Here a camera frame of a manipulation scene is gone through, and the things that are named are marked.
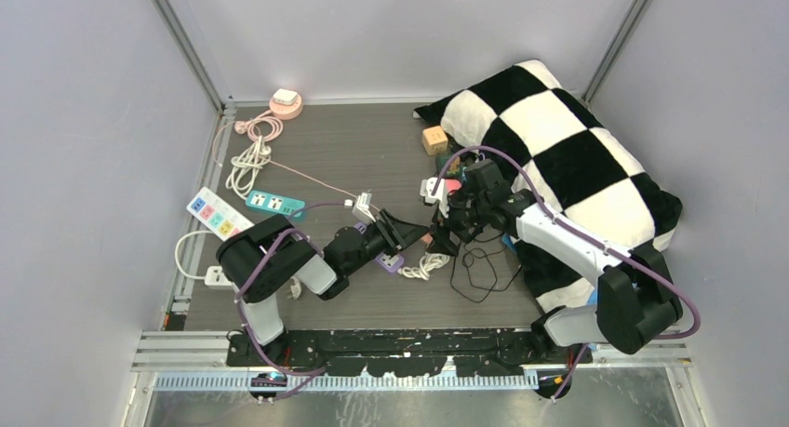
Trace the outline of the purple power strip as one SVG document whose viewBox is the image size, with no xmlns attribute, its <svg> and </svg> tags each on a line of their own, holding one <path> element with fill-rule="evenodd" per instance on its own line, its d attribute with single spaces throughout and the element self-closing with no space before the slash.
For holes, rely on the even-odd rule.
<svg viewBox="0 0 789 427">
<path fill-rule="evenodd" d="M 362 234 L 361 257 L 377 263 L 389 274 L 397 274 L 404 266 L 405 259 L 400 254 L 389 255 L 382 250 L 382 246 L 385 246 L 386 242 L 381 236 L 380 230 L 363 222 L 357 222 L 354 227 Z"/>
</svg>

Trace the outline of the pink plug adapter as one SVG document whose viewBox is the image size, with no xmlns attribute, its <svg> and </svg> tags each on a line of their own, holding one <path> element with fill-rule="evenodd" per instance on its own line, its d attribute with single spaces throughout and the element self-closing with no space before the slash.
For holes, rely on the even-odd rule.
<svg viewBox="0 0 789 427">
<path fill-rule="evenodd" d="M 461 188 L 461 182 L 459 180 L 454 179 L 445 179 L 445 188 L 449 193 L 454 193 Z"/>
</svg>

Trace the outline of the teal usb power strip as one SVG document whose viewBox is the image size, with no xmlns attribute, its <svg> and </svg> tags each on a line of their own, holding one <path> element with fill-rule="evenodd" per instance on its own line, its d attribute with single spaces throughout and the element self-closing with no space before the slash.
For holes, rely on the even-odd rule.
<svg viewBox="0 0 789 427">
<path fill-rule="evenodd" d="M 301 210 L 306 207 L 301 200 L 257 190 L 252 190 L 248 194 L 246 205 L 254 211 L 279 214 L 291 217 L 293 220 L 302 220 L 305 213 Z"/>
</svg>

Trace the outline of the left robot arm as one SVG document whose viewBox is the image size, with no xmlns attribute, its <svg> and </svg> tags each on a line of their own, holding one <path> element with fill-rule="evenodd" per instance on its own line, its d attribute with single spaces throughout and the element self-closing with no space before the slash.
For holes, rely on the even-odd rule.
<svg viewBox="0 0 789 427">
<path fill-rule="evenodd" d="M 216 260 L 233 284 L 251 355 L 265 366 L 284 357 L 286 328 L 276 294 L 289 279 L 331 300 L 349 286 L 352 274 L 382 254 L 399 254 L 426 234 L 427 226 L 383 210 L 372 222 L 340 228 L 321 249 L 283 215 L 232 235 L 216 251 Z"/>
</svg>

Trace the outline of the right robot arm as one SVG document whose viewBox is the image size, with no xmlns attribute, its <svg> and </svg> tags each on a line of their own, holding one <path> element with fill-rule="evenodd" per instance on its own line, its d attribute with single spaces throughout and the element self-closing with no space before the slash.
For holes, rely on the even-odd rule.
<svg viewBox="0 0 789 427">
<path fill-rule="evenodd" d="M 540 249 L 591 283 L 597 292 L 594 304 L 559 305 L 533 323 L 531 350 L 543 362 L 554 362 L 570 345 L 581 343 L 607 343 L 635 354 L 683 315 L 658 250 L 596 239 L 534 192 L 512 192 L 491 160 L 469 167 L 466 181 L 454 191 L 444 179 L 423 180 L 420 195 L 435 207 L 432 251 L 454 255 L 459 248 L 452 235 L 469 242 L 475 230 L 491 227 Z"/>
</svg>

